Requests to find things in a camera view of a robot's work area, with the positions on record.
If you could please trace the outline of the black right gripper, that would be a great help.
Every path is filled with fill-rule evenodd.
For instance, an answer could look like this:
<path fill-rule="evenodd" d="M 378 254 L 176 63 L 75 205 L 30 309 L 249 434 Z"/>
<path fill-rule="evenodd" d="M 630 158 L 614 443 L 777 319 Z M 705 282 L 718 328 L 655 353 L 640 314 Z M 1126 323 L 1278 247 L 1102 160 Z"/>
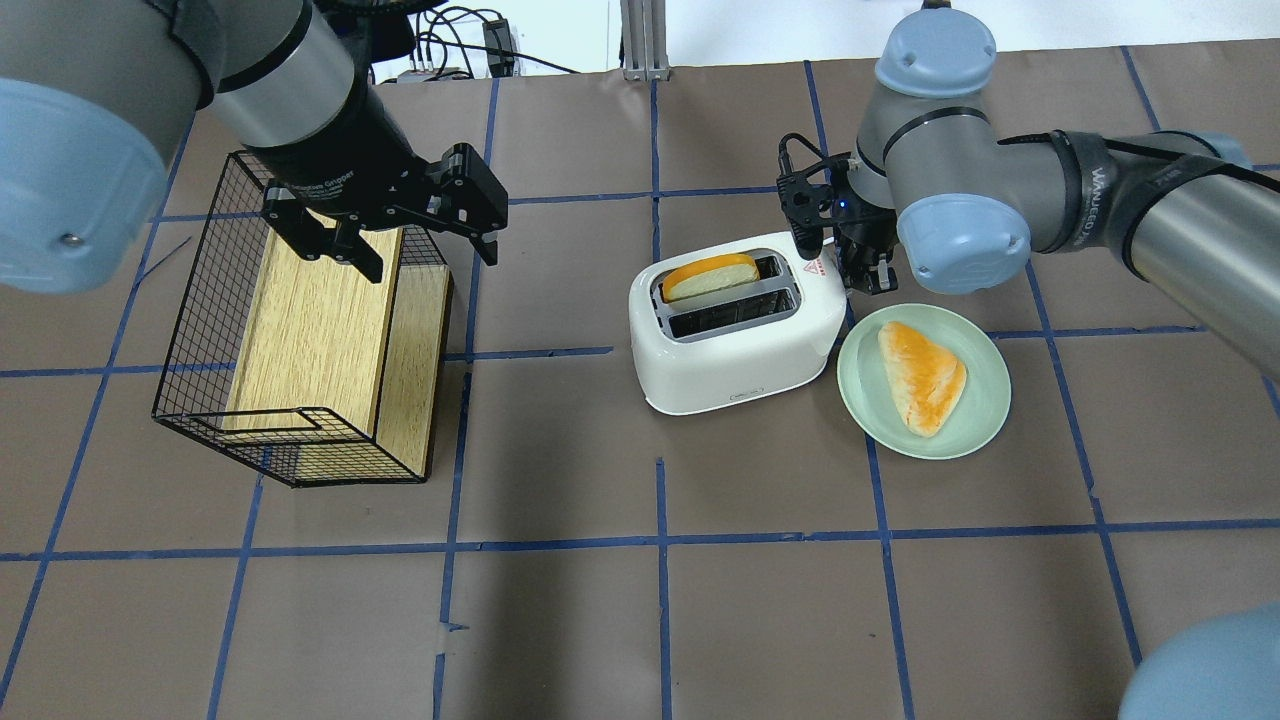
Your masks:
<path fill-rule="evenodd" d="M 896 215 L 858 195 L 852 187 L 851 160 L 835 160 L 829 188 L 829 218 L 835 223 L 835 246 L 838 268 L 847 292 L 868 296 L 899 288 L 892 268 L 897 246 Z"/>

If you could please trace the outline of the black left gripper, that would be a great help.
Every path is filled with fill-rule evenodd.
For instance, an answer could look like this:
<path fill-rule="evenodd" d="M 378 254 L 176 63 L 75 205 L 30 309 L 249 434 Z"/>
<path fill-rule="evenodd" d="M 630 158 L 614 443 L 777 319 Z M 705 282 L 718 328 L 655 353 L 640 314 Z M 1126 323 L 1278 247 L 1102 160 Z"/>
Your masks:
<path fill-rule="evenodd" d="M 307 138 L 262 149 L 262 164 L 305 204 L 264 206 L 264 220 L 305 261 L 330 258 L 383 282 L 384 263 L 361 224 L 329 227 L 314 210 L 335 220 L 357 217 L 370 229 L 417 224 L 452 232 L 485 265 L 498 263 L 509 195 L 493 169 L 470 143 L 453 143 L 436 160 L 419 156 L 375 95 L 351 95 Z"/>

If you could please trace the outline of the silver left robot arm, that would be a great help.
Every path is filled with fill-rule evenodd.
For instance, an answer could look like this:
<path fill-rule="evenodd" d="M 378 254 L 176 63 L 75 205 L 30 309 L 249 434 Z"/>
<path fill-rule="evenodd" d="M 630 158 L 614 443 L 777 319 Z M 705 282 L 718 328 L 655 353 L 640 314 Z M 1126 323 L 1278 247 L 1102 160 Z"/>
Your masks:
<path fill-rule="evenodd" d="M 465 237 L 488 265 L 508 195 L 468 143 L 417 156 L 332 15 L 428 1 L 5 1 L 3 283 L 79 293 L 109 281 L 163 205 L 195 114 L 212 108 L 269 172 L 261 218 L 305 261 L 383 278 L 364 232 Z"/>

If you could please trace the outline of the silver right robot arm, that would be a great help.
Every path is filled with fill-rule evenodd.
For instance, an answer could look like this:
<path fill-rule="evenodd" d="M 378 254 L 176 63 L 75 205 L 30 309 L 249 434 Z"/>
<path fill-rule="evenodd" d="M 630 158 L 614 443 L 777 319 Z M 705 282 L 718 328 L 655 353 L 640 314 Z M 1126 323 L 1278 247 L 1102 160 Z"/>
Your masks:
<path fill-rule="evenodd" d="M 1277 182 L 1225 135 L 1083 131 L 997 138 L 983 88 L 996 42 L 925 3 L 891 31 L 850 160 L 833 173 L 836 242 L 856 290 L 1002 284 L 1036 254 L 1110 251 L 1265 375 L 1279 366 Z"/>

